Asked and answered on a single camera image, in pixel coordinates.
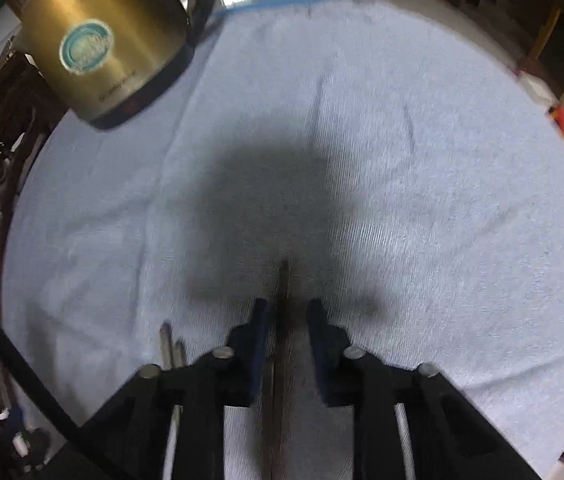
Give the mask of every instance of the screw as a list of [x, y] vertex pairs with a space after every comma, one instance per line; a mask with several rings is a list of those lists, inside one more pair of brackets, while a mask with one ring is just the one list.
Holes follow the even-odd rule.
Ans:
[[230, 359], [235, 355], [233, 348], [231, 348], [230, 346], [219, 346], [217, 348], [214, 348], [213, 352], [211, 353], [216, 359]]
[[161, 368], [158, 365], [144, 365], [138, 370], [137, 374], [142, 379], [154, 379], [159, 375], [160, 372]]
[[440, 372], [433, 363], [422, 363], [417, 367], [417, 371], [421, 376], [427, 379], [435, 377]]
[[359, 346], [348, 346], [344, 348], [344, 357], [347, 359], [355, 360], [365, 355], [366, 351], [362, 350]]

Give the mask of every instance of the label on kettle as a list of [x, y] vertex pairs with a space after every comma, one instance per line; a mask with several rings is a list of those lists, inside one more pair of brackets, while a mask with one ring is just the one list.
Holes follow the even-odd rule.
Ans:
[[73, 27], [60, 43], [60, 61], [74, 74], [99, 69], [113, 48], [113, 31], [100, 20], [87, 20]]

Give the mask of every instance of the black cable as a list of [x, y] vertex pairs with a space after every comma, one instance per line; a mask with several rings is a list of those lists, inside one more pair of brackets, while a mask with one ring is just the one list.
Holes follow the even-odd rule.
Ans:
[[137, 480], [88, 442], [80, 428], [62, 409], [62, 406], [58, 404], [55, 397], [46, 389], [40, 378], [18, 352], [18, 349], [15, 348], [2, 327], [0, 327], [0, 361], [28, 398], [35, 403], [40, 412], [76, 450], [112, 478]]

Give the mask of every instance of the gold kettle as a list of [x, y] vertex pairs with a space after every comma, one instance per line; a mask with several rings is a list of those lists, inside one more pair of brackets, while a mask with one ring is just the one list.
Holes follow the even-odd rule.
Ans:
[[15, 47], [96, 128], [123, 123], [193, 58], [215, 0], [26, 0]]

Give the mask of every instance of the light blue cloth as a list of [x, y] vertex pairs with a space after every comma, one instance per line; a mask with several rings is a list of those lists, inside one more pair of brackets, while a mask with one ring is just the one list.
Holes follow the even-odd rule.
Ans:
[[[18, 202], [4, 325], [83, 422], [160, 362], [223, 342], [289, 257], [280, 478], [349, 478], [349, 410], [316, 393], [302, 307], [321, 296], [386, 362], [432, 361], [540, 473], [564, 447], [564, 145], [482, 51], [387, 4], [229, 13], [135, 119], [68, 114]], [[226, 478], [259, 478], [232, 409]]]

